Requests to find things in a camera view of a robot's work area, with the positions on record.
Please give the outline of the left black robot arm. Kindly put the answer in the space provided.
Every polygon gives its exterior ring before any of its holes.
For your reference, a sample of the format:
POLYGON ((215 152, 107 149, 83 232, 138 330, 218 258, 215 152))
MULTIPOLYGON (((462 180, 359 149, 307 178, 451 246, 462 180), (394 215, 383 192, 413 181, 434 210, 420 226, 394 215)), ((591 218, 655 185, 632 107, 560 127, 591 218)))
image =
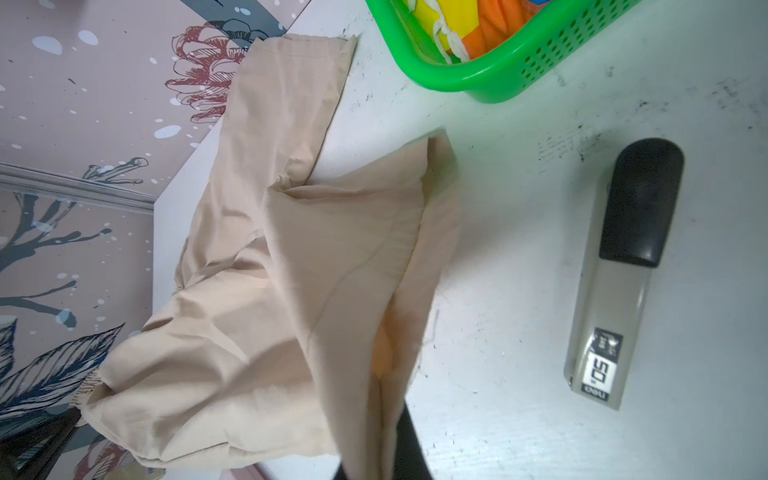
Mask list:
POLYGON ((78 408, 69 408, 1 441, 1 478, 44 480, 64 453, 81 419, 78 408))

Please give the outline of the beige shorts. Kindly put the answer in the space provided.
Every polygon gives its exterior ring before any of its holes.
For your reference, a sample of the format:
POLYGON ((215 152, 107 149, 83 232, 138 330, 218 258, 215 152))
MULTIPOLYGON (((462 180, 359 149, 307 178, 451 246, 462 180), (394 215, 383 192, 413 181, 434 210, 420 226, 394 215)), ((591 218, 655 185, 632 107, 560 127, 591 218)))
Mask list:
POLYGON ((219 146, 170 300, 115 347, 77 405, 141 464, 234 469, 335 454, 382 469, 456 245, 459 179, 435 131, 311 183, 354 38, 254 44, 228 94, 219 146))

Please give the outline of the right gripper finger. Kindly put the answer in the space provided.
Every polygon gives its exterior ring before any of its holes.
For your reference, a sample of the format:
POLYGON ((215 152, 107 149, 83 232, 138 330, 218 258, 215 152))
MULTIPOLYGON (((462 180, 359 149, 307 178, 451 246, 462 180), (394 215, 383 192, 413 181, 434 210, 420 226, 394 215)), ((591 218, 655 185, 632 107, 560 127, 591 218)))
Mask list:
POLYGON ((407 404, 400 414, 395 430, 394 456, 389 460, 389 476, 382 469, 381 415, 369 413, 366 419, 368 432, 365 436, 366 452, 372 453, 373 463, 365 473, 373 473, 372 479, 432 479, 407 404))

